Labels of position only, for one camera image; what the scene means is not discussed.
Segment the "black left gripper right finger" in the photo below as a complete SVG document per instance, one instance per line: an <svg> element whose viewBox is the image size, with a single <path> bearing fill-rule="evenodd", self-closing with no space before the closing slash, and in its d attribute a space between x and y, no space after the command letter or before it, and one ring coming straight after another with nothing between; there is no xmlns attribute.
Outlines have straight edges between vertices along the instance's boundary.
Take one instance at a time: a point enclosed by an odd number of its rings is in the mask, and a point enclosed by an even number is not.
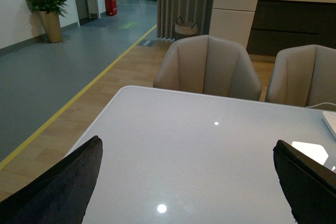
<svg viewBox="0 0 336 224"><path fill-rule="evenodd" d="M297 223L335 223L335 173L278 140L274 167Z"/></svg>

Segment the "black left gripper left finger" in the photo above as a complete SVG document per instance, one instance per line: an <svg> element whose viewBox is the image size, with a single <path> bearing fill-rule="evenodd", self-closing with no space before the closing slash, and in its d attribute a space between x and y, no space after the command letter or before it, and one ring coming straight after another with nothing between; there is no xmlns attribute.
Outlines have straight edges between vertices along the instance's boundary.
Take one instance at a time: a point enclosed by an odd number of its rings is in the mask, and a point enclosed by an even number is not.
<svg viewBox="0 0 336 224"><path fill-rule="evenodd" d="M97 183L102 140L94 136L1 201L1 223L82 223Z"/></svg>

